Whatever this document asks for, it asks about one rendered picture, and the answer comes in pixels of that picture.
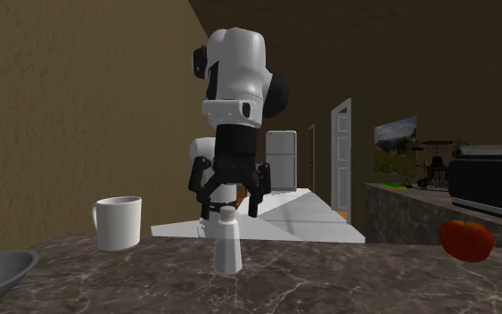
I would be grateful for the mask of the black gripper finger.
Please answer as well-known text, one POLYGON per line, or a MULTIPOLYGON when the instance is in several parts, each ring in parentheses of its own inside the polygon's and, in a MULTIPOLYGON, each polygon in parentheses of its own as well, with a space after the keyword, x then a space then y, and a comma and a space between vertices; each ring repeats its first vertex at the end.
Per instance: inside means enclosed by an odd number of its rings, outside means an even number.
POLYGON ((221 176, 213 174, 203 185, 202 176, 206 169, 216 170, 216 162, 204 156, 197 156, 193 160, 191 175, 188 182, 188 189, 196 194, 197 202, 202 206, 201 218, 210 218, 210 196, 222 184, 221 176))
POLYGON ((271 170, 267 162, 262 162, 254 171, 243 174, 243 185, 250 192, 248 215, 258 216, 258 206, 263 201, 264 194, 271 193, 271 170))

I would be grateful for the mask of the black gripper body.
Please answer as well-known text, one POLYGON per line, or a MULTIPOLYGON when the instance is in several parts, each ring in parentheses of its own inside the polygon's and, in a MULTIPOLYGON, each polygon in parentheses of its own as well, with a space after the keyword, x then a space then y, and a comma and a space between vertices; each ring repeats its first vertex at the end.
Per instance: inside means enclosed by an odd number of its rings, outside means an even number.
POLYGON ((255 156, 258 130, 236 124, 221 124, 216 128, 214 175, 212 182, 257 186, 255 156))

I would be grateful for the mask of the grey refrigerator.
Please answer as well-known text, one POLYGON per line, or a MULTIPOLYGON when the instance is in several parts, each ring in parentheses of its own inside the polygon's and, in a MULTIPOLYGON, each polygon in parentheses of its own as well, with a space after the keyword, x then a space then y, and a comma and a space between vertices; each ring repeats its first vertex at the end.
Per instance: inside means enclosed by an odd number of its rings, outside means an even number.
POLYGON ((297 189, 297 132, 271 130, 266 133, 266 162, 270 165, 271 187, 276 191, 297 189))

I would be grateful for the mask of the white salt shaker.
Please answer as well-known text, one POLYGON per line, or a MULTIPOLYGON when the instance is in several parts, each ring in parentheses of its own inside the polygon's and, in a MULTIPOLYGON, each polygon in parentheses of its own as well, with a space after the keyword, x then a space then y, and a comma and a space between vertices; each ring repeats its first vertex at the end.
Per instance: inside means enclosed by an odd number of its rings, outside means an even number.
POLYGON ((214 271, 220 275, 231 276, 243 268, 239 225, 235 216, 235 207, 220 208, 213 262, 214 271))

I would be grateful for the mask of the white door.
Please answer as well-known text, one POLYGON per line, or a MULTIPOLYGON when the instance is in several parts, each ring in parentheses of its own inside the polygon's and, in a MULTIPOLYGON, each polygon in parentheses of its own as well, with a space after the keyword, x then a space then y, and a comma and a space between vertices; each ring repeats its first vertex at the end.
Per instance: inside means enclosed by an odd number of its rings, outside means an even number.
POLYGON ((331 111, 331 208, 351 224, 351 99, 331 111))

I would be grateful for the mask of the white mug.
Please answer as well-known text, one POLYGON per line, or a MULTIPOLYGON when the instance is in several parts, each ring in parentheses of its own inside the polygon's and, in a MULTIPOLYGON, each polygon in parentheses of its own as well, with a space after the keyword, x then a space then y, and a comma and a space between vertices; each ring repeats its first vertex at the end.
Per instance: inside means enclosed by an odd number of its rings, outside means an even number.
POLYGON ((136 246, 141 238, 142 198, 111 197, 92 207, 92 219, 100 251, 124 251, 136 246))

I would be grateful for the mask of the marble kitchen counter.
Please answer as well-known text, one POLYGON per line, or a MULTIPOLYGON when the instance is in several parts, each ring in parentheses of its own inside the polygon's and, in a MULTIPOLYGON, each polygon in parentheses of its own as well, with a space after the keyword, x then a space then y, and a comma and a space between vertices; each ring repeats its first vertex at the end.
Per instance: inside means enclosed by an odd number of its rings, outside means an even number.
POLYGON ((365 183, 366 241, 374 244, 429 244, 440 242, 440 225, 465 220, 484 225, 502 248, 502 218, 456 206, 447 193, 418 189, 398 190, 365 183))

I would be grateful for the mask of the dark coffee machine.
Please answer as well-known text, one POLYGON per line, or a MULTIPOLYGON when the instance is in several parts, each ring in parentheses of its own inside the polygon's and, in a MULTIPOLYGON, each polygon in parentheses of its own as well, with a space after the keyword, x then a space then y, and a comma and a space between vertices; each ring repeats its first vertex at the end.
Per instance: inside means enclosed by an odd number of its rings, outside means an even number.
POLYGON ((432 152, 432 161, 428 164, 426 161, 420 165, 424 172, 424 178, 417 181, 417 186, 420 189, 427 190, 429 186, 435 188, 449 186, 449 166, 444 164, 442 153, 451 149, 452 157, 455 158, 461 154, 462 147, 466 146, 467 142, 461 140, 416 140, 412 147, 413 151, 422 151, 426 149, 432 152))

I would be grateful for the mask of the red apple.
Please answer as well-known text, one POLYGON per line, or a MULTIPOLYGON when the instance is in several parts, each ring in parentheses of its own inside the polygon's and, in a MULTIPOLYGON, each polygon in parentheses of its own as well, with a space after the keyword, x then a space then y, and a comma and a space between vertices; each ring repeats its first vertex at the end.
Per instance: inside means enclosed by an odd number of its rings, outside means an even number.
POLYGON ((494 247, 493 234, 482 224, 448 220, 440 225, 439 238, 443 250, 457 260, 481 262, 494 247))

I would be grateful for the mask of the black countertop appliance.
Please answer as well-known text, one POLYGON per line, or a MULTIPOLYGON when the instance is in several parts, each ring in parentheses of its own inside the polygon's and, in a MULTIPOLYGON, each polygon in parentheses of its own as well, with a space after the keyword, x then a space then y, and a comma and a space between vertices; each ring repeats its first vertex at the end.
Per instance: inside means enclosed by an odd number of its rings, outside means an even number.
POLYGON ((502 218, 502 145, 459 145, 449 163, 449 194, 457 206, 502 218))

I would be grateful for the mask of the landscape wall picture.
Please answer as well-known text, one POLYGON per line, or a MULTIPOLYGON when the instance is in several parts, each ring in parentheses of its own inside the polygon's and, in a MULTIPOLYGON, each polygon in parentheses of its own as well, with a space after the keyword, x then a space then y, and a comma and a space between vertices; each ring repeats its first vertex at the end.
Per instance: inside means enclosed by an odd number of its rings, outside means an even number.
POLYGON ((374 171, 416 176, 416 116, 374 127, 374 171))

